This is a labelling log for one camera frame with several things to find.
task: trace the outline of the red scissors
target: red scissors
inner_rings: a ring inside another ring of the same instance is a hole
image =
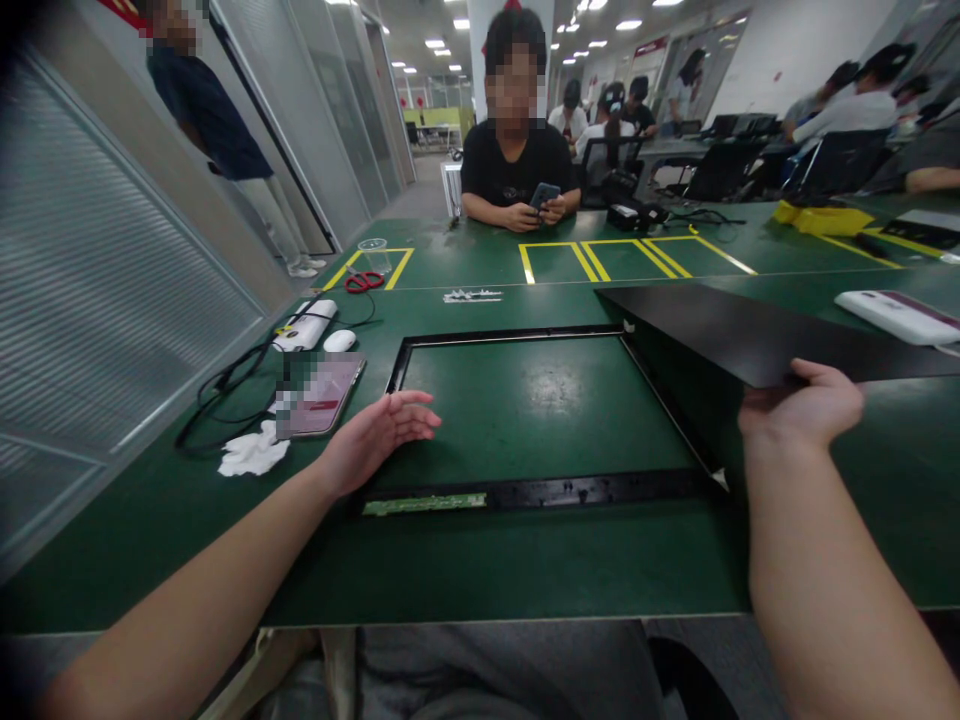
[[[348,293],[362,293],[383,285],[383,275],[380,273],[357,272],[349,265],[347,265],[347,272],[350,273],[350,277],[347,278],[347,282],[344,283],[344,287],[347,289]]]

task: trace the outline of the white tissue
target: white tissue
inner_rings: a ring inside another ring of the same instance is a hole
[[[253,473],[263,475],[287,454],[290,441],[277,442],[277,423],[264,420],[260,432],[234,438],[223,449],[227,454],[220,462],[218,473],[225,477]]]

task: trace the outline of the green workbench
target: green workbench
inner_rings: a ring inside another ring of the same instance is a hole
[[[473,222],[381,221],[394,251],[372,294],[376,322],[357,329],[364,371],[353,415],[384,391],[404,337],[619,322],[596,288],[706,282],[826,320],[866,328],[833,304],[844,290],[889,288],[960,315],[958,270],[893,242],[877,260],[848,241],[768,222],[773,205],[725,206],[740,227],[680,226],[627,236],[602,213],[517,236]],[[316,284],[339,317],[370,298],[342,291],[348,251]],[[362,267],[362,261],[353,260]],[[502,292],[500,302],[448,304],[451,289]],[[729,501],[502,514],[353,519],[335,510],[270,606],[272,626],[570,617],[650,617],[749,610],[747,522],[729,376],[642,326],[641,342],[711,450],[728,468]],[[223,412],[263,406],[282,367],[261,374]],[[663,410],[613,338],[414,351],[404,387],[436,395],[444,426],[406,446],[377,487],[576,476],[693,466]],[[960,604],[960,378],[866,387],[864,422],[835,457],[880,549],[921,607]],[[224,478],[219,455],[174,453],[174,423],[3,589],[7,630],[101,630],[236,522],[325,441],[295,441],[270,473]],[[195,438],[216,437],[204,426]]]

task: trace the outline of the gray pants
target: gray pants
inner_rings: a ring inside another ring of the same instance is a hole
[[[283,255],[287,267],[300,265],[309,251],[277,176],[271,175],[265,180],[237,180],[236,186],[246,195],[266,225],[267,234]]]
[[[465,689],[540,718],[663,717],[639,620],[365,627],[357,656],[358,718],[406,720]],[[291,673],[263,717],[326,718],[326,705],[323,669],[314,660]]]

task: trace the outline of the smartphone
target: smartphone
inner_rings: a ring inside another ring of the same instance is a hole
[[[327,353],[299,391],[277,398],[277,439],[328,435],[337,427],[360,373],[362,353]]]
[[[539,212],[541,205],[543,205],[547,200],[554,200],[560,197],[560,194],[560,188],[558,188],[556,185],[540,183],[537,185],[537,189],[533,193],[533,199],[530,200],[530,207]]]

